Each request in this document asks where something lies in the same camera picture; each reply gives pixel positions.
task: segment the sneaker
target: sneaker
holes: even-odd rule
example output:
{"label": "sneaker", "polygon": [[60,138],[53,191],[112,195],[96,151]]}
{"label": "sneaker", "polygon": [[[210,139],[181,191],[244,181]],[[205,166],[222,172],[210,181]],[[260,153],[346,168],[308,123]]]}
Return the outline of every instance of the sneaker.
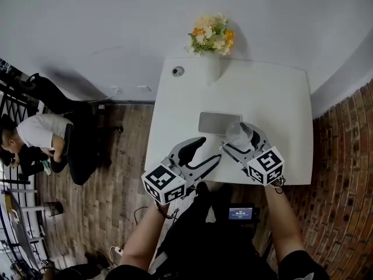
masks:
{"label": "sneaker", "polygon": [[232,192],[232,186],[229,184],[224,184],[217,192],[214,192],[212,208],[217,222],[224,222],[228,219]]}
{"label": "sneaker", "polygon": [[209,188],[207,187],[207,184],[203,181],[201,181],[197,185],[197,195],[201,197],[207,197],[208,195],[210,195]]}
{"label": "sneaker", "polygon": [[85,252],[84,256],[86,257],[87,262],[90,265],[97,265],[98,264],[97,258],[93,254],[91,254],[89,252]]}
{"label": "sneaker", "polygon": [[41,161],[44,166],[44,171],[47,175],[51,175],[51,169],[49,168],[48,161]]}
{"label": "sneaker", "polygon": [[103,266],[103,268],[108,268],[110,263],[107,261],[106,256],[101,251],[96,251],[97,261]]}

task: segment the flower vase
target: flower vase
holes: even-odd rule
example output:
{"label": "flower vase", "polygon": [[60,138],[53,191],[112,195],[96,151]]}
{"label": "flower vase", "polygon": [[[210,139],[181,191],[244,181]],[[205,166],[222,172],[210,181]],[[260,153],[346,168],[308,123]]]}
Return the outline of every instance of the flower vase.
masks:
{"label": "flower vase", "polygon": [[201,69],[205,72],[207,84],[211,84],[220,78],[220,60],[218,53],[206,52],[198,55]]}

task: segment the white flower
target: white flower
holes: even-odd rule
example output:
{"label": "white flower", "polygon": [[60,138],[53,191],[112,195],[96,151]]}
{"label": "white flower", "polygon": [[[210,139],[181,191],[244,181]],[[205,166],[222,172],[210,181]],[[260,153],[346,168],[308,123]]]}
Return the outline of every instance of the white flower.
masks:
{"label": "white flower", "polygon": [[195,23],[195,27],[198,29],[203,29],[204,27],[214,26],[216,23],[216,19],[210,15],[200,16]]}
{"label": "white flower", "polygon": [[203,31],[205,32],[205,36],[207,39],[209,39],[212,36],[212,28],[211,26],[205,26],[203,27]]}
{"label": "white flower", "polygon": [[227,54],[230,54],[230,48],[229,47],[225,47],[224,49],[222,49],[220,52],[219,52],[221,55],[225,56]]}
{"label": "white flower", "polygon": [[201,44],[201,45],[204,45],[205,42],[204,42],[204,39],[205,39],[205,35],[204,34],[200,34],[200,35],[197,35],[196,36],[196,41]]}
{"label": "white flower", "polygon": [[216,41],[214,41],[214,44],[213,44],[212,47],[214,49],[220,50],[225,44],[226,44],[226,42],[224,40],[216,40]]}
{"label": "white flower", "polygon": [[224,25],[227,23],[226,17],[223,16],[220,12],[217,13],[216,19],[219,20],[219,21],[221,21],[222,24],[224,24]]}

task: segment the black metal railing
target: black metal railing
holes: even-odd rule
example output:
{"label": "black metal railing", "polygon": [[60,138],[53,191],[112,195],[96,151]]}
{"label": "black metal railing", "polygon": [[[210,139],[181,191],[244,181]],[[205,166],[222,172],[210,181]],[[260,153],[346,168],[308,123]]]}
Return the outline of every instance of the black metal railing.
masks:
{"label": "black metal railing", "polygon": [[[0,115],[7,114],[16,124],[19,124],[28,116],[34,115],[36,113],[36,107],[30,104],[27,96],[22,95],[13,89],[12,83],[14,82],[14,80],[12,78],[13,78],[12,76],[9,76],[4,72],[0,72],[0,92],[3,93],[2,100],[0,103]],[[20,176],[22,176],[22,174],[19,173],[18,167],[13,169],[11,167],[4,166],[3,163],[1,163],[1,167],[2,167],[2,179],[0,181],[2,182],[2,189],[4,192],[6,191],[6,188],[7,188],[6,184],[11,189],[26,189],[26,185],[30,185],[28,178],[27,180],[25,180],[23,177],[22,179],[20,179]],[[34,175],[34,189],[36,189],[36,183],[37,183],[37,175]],[[24,207],[27,207],[27,195],[26,194],[29,194],[29,193],[17,192],[15,194],[15,197],[18,203]],[[35,199],[35,205],[37,205],[36,195],[34,195],[34,199]],[[14,233],[13,227],[11,226],[10,214],[8,212],[7,214],[8,215],[4,217],[2,214],[2,211],[0,211],[2,228],[4,231],[4,235],[6,237],[6,240],[3,240],[3,242],[10,249],[10,253],[8,253],[8,258],[10,259],[12,263],[17,263],[19,266],[24,266],[25,258],[22,258],[20,247],[17,242],[17,237]],[[34,234],[31,228],[29,212],[25,212],[24,217],[26,218],[27,223],[29,224],[28,233],[31,236],[31,238],[33,238]],[[10,229],[11,229],[10,233],[8,233],[7,231],[5,219],[8,220],[8,224],[10,225]],[[31,244],[31,246],[33,248],[34,254],[36,254],[36,256],[38,257],[40,261],[41,258],[37,250],[36,244]],[[30,259],[27,258],[27,260],[30,263],[30,268],[32,269],[33,265]]]}

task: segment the brick wall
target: brick wall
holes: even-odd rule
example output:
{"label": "brick wall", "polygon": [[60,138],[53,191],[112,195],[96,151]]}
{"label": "brick wall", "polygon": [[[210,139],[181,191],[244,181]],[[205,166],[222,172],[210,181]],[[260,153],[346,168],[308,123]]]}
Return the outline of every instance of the brick wall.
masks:
{"label": "brick wall", "polygon": [[312,184],[287,191],[307,252],[332,279],[364,279],[373,265],[372,193],[373,80],[314,121]]}

